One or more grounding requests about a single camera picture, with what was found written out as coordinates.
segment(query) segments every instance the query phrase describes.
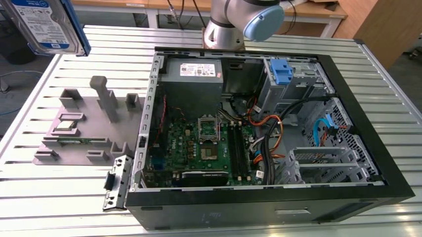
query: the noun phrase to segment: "metal table surface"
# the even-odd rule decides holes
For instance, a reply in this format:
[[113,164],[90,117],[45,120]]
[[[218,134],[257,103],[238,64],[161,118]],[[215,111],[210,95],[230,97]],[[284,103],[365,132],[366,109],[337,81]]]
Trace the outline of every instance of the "metal table surface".
[[202,47],[201,31],[86,26],[89,57],[57,55],[0,143],[0,236],[421,236],[422,116],[364,45],[348,39],[274,36],[249,50],[329,54],[417,196],[341,223],[147,233],[133,215],[103,213],[109,167],[35,166],[34,153],[65,88],[95,95],[103,75],[117,96],[146,95],[155,46]]

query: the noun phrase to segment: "motherboard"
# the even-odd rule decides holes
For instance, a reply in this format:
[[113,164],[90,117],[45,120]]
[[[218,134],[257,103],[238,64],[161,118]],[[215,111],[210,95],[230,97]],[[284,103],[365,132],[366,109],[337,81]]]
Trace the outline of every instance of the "motherboard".
[[252,178],[248,147],[254,137],[250,126],[207,120],[174,122],[167,148],[151,157],[146,172],[149,187],[244,186]]

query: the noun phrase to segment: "side panel latch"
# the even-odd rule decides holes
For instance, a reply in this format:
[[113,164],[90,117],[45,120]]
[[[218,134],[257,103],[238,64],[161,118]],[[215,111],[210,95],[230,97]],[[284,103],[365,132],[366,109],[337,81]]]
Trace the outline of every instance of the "side panel latch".
[[121,156],[114,160],[111,171],[107,173],[105,189],[107,190],[103,211],[125,211],[126,192],[134,159]]

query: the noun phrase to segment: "blue drive bay latch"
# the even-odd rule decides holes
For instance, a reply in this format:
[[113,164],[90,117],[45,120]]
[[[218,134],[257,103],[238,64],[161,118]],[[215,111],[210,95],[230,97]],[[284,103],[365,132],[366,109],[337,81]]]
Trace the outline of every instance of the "blue drive bay latch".
[[276,84],[289,85],[293,78],[293,68],[285,59],[270,59]]

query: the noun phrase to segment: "hard drive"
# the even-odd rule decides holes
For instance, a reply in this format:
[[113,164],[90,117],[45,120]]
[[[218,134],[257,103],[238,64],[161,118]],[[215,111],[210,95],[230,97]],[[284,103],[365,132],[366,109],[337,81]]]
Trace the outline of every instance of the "hard drive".
[[0,0],[0,4],[37,54],[90,54],[70,0]]

